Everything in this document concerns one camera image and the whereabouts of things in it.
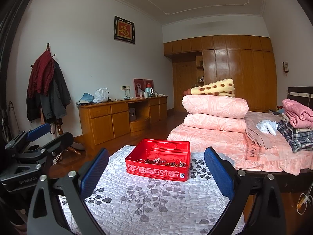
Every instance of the blue gripper pad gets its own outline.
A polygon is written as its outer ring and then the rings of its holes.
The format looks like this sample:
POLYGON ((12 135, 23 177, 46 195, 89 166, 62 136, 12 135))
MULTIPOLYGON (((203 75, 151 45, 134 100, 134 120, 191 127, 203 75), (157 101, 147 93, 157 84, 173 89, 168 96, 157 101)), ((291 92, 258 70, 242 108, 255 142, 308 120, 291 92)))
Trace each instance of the blue gripper pad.
POLYGON ((36 129, 31 130, 27 134, 27 141, 35 141, 36 139, 39 139, 41 136, 47 134, 51 130, 51 126, 48 123, 45 123, 36 129))
POLYGON ((227 173, 221 163, 221 158, 213 153, 213 149, 208 147, 204 152, 204 161, 210 170, 216 184, 218 185, 221 193, 231 200, 234 193, 234 182, 230 175, 227 173))
POLYGON ((86 199, 94 191, 103 171, 109 162, 108 150, 102 148, 86 174, 80 178, 80 197, 86 199))

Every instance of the wooden wardrobe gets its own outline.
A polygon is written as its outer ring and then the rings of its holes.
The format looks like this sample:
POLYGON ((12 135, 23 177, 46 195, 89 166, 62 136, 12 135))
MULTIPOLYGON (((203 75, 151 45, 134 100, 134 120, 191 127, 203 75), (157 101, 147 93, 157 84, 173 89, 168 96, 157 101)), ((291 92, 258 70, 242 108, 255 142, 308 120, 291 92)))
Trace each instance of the wooden wardrobe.
POLYGON ((275 110, 276 67, 270 38, 248 35, 204 36, 164 43, 172 58, 174 109, 182 106, 183 91, 232 78, 235 95, 247 101, 250 111, 275 110))

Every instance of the pink folded blanket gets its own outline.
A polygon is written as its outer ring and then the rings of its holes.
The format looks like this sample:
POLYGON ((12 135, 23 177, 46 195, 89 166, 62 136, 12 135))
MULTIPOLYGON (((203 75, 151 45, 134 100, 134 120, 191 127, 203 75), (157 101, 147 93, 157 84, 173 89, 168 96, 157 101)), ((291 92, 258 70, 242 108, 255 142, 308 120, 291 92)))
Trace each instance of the pink folded blanket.
POLYGON ((249 110, 246 100, 228 96, 187 95, 183 106, 189 113, 237 119, 244 118, 249 110))
POLYGON ((292 127, 297 129, 302 128, 313 129, 313 122, 309 120, 301 120, 296 113, 289 110, 285 110, 285 113, 289 117, 289 122, 292 125, 292 127))
POLYGON ((295 113, 301 120, 308 120, 313 122, 313 110, 311 110, 309 107, 290 99, 284 99, 283 105, 286 110, 295 113))
POLYGON ((216 117, 207 114, 193 113, 186 116, 184 125, 199 129, 210 129, 228 132, 245 132, 244 119, 216 117))

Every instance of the red jacket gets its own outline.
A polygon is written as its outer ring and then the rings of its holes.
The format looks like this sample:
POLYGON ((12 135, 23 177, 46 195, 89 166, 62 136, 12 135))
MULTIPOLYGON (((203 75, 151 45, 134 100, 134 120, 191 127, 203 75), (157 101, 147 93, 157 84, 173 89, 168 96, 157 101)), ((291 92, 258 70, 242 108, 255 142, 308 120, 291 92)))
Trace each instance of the red jacket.
POLYGON ((45 51, 37 58, 32 66, 30 73, 27 96, 32 98, 34 93, 48 94, 50 82, 54 74, 54 60, 51 57, 50 51, 45 51))

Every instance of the headboard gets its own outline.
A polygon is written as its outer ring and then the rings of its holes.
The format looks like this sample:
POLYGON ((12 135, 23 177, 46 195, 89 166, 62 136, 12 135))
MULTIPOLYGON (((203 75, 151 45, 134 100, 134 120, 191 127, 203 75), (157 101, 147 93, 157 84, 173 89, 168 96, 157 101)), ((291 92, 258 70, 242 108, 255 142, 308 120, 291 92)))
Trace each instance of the headboard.
POLYGON ((313 109, 313 86, 288 87, 287 98, 313 109))

